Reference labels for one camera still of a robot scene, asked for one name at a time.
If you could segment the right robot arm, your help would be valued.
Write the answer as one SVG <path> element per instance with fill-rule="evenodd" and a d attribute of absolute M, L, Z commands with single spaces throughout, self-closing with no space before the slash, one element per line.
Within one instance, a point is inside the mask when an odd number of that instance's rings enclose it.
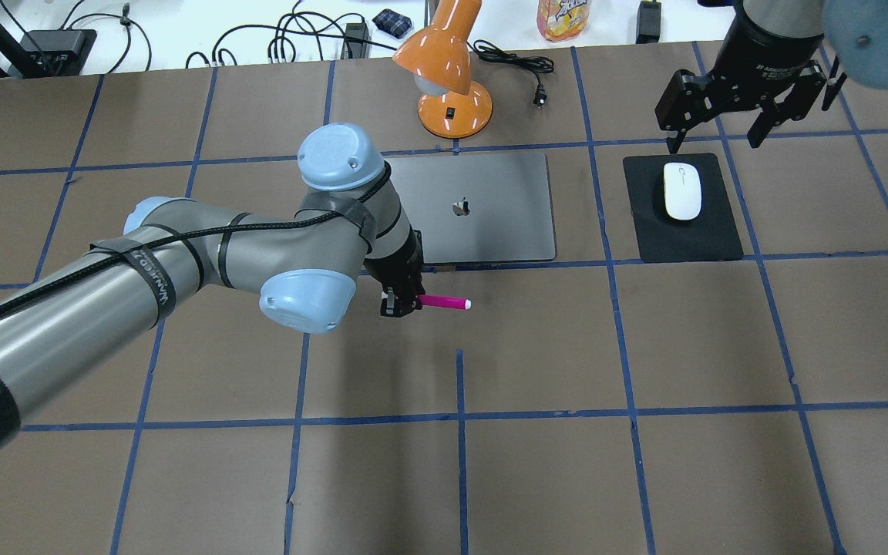
<path fill-rule="evenodd" d="M 828 109 L 846 81 L 888 90 L 888 1 L 736 1 L 734 12 L 711 70 L 676 71 L 655 106 L 670 154 L 722 113 L 757 113 L 756 148 L 817 99 Z"/>

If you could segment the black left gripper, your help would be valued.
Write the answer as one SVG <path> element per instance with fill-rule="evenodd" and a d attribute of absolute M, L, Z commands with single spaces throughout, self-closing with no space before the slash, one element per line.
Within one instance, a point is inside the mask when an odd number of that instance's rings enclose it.
<path fill-rule="evenodd" d="M 402 318 L 423 309 L 422 270 L 424 255 L 422 232 L 410 228 L 404 244 L 391 255 L 367 257 L 365 269 L 383 288 L 380 314 L 388 318 Z M 399 303 L 404 298 L 404 306 Z"/>

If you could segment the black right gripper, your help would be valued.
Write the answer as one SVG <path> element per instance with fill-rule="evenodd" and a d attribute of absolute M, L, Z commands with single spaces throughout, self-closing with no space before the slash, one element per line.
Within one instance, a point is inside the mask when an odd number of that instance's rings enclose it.
<path fill-rule="evenodd" d="M 668 153 L 679 152 L 688 131 L 711 122 L 719 113 L 744 112 L 758 106 L 760 115 L 747 132 L 757 149 L 786 120 L 805 119 L 819 95 L 821 110 L 839 97 L 849 75 L 832 66 L 825 74 L 811 62 L 823 34 L 772 34 L 749 15 L 733 18 L 711 75 L 679 69 L 664 88 L 653 112 L 666 134 Z M 789 91 L 782 100 L 778 95 Z"/>

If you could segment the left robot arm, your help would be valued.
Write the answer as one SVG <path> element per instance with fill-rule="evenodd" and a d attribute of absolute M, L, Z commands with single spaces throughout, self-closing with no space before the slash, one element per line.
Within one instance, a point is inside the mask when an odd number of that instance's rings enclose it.
<path fill-rule="evenodd" d="M 0 450 L 59 393 L 208 285 L 255 294 L 269 320 L 309 334 L 341 324 L 362 270 L 390 291 L 391 314 L 415 309 L 422 245 L 391 162 L 351 123 L 310 133 L 296 161 L 309 190 L 289 221 L 151 197 L 123 235 L 0 302 Z"/>

